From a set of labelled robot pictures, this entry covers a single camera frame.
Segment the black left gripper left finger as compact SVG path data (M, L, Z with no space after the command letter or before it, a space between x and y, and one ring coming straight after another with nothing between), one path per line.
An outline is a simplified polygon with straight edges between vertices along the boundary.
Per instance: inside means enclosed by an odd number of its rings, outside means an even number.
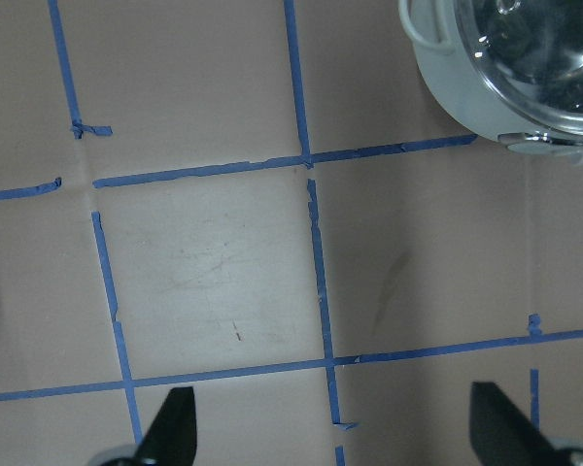
M134 453L137 465L190 466L196 457L196 406L191 386L172 388Z

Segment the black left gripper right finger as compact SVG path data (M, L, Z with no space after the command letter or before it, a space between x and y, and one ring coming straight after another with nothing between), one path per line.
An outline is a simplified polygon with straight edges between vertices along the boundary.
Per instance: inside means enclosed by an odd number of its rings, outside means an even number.
M496 383L471 385L469 440L482 465L560 464L550 442Z

